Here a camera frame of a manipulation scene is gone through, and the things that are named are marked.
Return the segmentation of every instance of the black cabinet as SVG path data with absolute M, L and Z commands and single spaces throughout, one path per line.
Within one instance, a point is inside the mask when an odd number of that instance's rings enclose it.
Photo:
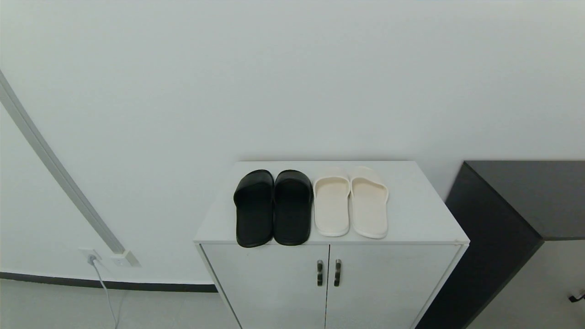
M 585 162 L 464 162 L 446 204 L 471 243 L 417 328 L 585 328 Z

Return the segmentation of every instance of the power cord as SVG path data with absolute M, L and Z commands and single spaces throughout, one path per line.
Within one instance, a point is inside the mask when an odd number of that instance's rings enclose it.
M 108 298 L 108 305 L 110 306 L 110 311 L 112 312 L 112 318 L 113 318 L 113 322 L 114 322 L 114 329 L 118 329 L 118 320 L 116 320 L 116 316 L 113 313 L 113 308 L 112 308 L 112 302 L 109 299 L 109 293 L 108 293 L 108 288 L 106 288 L 106 285 L 104 284 L 104 281 L 102 280 L 102 276 L 99 275 L 99 271 L 98 268 L 95 266 L 95 260 L 97 258 L 94 255 L 90 255 L 87 258 L 87 262 L 94 267 L 95 269 L 95 273 L 98 274 L 98 278 L 99 278 L 99 282 L 102 284 L 102 287 L 104 288 L 104 290 L 106 291 L 106 297 Z

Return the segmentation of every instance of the cabinet top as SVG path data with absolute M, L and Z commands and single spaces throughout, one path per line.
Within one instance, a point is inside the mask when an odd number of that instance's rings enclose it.
M 311 181 L 324 167 L 355 166 L 374 169 L 388 187 L 388 235 L 383 239 L 365 238 L 354 232 L 342 237 L 323 237 L 311 220 L 311 235 L 305 244 L 468 244 L 469 239 L 451 215 L 430 182 L 414 161 L 285 161 L 237 162 L 220 185 L 215 202 L 207 212 L 196 243 L 236 244 L 236 207 L 233 192 L 240 179 L 256 169 L 266 169 L 276 178 L 286 169 L 305 173 Z M 268 244 L 276 244 L 272 239 Z
M 466 161 L 546 240 L 585 239 L 585 161 Z

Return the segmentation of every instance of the black baseboard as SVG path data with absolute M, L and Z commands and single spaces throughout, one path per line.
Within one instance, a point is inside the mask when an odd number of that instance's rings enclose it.
M 47 283 L 50 285 L 74 286 L 87 288 L 102 288 L 98 280 L 69 279 L 67 277 L 51 277 L 28 275 L 18 273 L 0 272 L 0 279 Z M 216 293 L 215 285 L 187 285 L 175 283 L 134 283 L 104 281 L 108 289 L 119 290 L 143 290 L 147 292 L 190 292 L 190 293 Z

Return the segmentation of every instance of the slide sandal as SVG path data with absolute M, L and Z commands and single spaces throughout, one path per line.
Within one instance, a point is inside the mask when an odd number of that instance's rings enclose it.
M 235 193 L 236 240 L 245 248 L 272 239 L 274 179 L 267 170 L 255 170 L 242 178 Z
M 326 168 L 313 184 L 315 226 L 325 237 L 340 237 L 349 231 L 349 179 L 338 167 Z
M 311 233 L 313 189 L 305 174 L 285 170 L 274 186 L 274 239 L 287 246 L 304 243 Z
M 388 188 L 368 167 L 356 167 L 352 181 L 352 226 L 364 237 L 382 239 L 388 233 Z

